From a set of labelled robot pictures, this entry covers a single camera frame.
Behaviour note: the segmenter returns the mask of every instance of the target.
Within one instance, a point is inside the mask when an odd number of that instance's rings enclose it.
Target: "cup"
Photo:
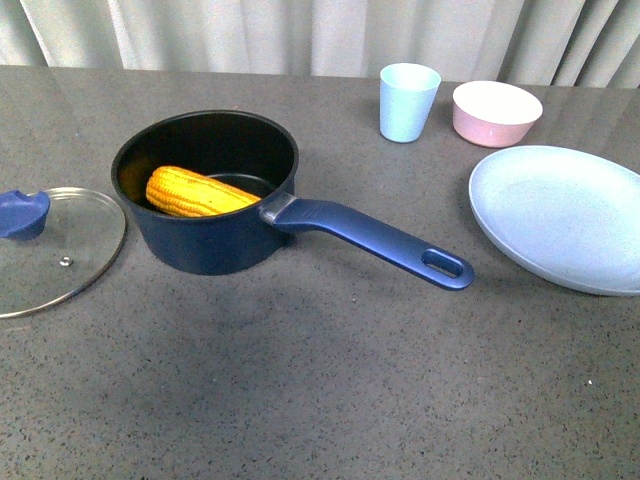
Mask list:
[[[418,139],[442,81],[435,70],[395,63],[380,71],[380,133],[392,142]]]

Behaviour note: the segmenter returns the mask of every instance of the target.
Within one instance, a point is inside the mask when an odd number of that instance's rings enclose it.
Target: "handle hole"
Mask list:
[[[462,265],[454,258],[437,250],[429,249],[424,252],[422,263],[451,278],[458,278],[462,275]]]

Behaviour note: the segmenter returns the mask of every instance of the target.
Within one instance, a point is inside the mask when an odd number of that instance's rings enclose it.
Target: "saucepan handle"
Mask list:
[[[261,217],[280,231],[330,233],[446,290],[462,290],[474,279],[473,267],[462,258],[352,208],[292,196],[278,203]]]

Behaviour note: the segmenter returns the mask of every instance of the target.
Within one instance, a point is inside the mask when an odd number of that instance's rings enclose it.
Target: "white curtain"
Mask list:
[[[637,88],[640,0],[0,0],[0,64]]]

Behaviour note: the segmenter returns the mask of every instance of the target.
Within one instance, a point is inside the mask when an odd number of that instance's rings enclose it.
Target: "blue saucepan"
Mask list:
[[[177,165],[217,178],[262,198],[236,212],[180,218],[145,198],[151,173]],[[294,194],[298,147],[280,125],[238,111],[202,111],[152,125],[117,153],[111,178],[153,254],[200,275],[249,268],[284,246],[291,234],[321,230],[362,248],[434,285],[461,290],[474,278],[471,265],[363,213]]]

